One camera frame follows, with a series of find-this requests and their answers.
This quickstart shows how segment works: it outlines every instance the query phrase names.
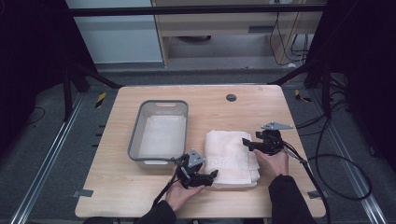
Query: white cabinet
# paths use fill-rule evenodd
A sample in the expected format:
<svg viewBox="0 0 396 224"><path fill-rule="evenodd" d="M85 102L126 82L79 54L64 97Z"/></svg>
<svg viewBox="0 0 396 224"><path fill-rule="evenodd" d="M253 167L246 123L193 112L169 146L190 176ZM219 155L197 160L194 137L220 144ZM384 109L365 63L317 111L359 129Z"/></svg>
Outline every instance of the white cabinet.
<svg viewBox="0 0 396 224"><path fill-rule="evenodd" d="M70 8L151 7L149 0L66 0L66 3ZM99 68L163 63L152 15L75 17L75 21Z"/></svg>

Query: gray bin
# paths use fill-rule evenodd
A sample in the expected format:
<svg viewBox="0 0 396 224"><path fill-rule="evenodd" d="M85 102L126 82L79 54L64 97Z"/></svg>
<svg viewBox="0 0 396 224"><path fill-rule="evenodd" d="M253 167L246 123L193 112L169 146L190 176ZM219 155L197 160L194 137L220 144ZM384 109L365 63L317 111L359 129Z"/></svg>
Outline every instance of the gray bin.
<svg viewBox="0 0 396 224"><path fill-rule="evenodd" d="M186 102L144 102L134 124L129 157L141 168L172 168L185 153L189 107Z"/></svg>

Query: folded towel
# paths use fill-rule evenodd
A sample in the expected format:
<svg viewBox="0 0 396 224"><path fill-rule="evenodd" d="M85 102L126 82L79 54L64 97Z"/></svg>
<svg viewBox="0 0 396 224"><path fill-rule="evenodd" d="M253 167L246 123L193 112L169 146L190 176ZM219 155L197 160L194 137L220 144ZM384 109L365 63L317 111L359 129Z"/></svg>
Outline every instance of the folded towel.
<svg viewBox="0 0 396 224"><path fill-rule="evenodd" d="M219 170L214 188L246 188L257 184L259 164L253 152L242 144L242 138L251 140L249 133L215 131L206 134L205 173Z"/></svg>

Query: black sleeve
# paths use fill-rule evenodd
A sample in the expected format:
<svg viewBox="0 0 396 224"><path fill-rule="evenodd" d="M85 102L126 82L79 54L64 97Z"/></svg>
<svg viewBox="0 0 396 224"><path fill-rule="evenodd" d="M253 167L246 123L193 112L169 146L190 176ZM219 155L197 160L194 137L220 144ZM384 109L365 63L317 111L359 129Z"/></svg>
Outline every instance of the black sleeve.
<svg viewBox="0 0 396 224"><path fill-rule="evenodd" d="M269 187L274 224L317 223L309 212L308 206L293 177L277 176Z"/></svg>
<svg viewBox="0 0 396 224"><path fill-rule="evenodd" d="M175 222L176 215L171 206L166 201L160 201L148 213L139 218L135 224L174 224Z"/></svg>

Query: person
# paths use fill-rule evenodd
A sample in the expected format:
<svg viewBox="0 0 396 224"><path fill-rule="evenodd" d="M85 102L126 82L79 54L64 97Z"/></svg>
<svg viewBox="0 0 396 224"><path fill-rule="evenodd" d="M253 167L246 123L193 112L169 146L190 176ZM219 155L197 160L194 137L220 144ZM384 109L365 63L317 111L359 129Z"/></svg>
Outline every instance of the person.
<svg viewBox="0 0 396 224"><path fill-rule="evenodd" d="M257 149L253 150L260 166L272 182L269 186L272 202L272 223L293 224L316 223L309 212L308 206L299 191L293 177L289 175L289 156L285 151L280 151L269 156ZM205 186L193 189L184 189L177 181L166 192L165 200L153 206L135 224L174 224L177 222L176 211L194 195L199 194Z"/></svg>

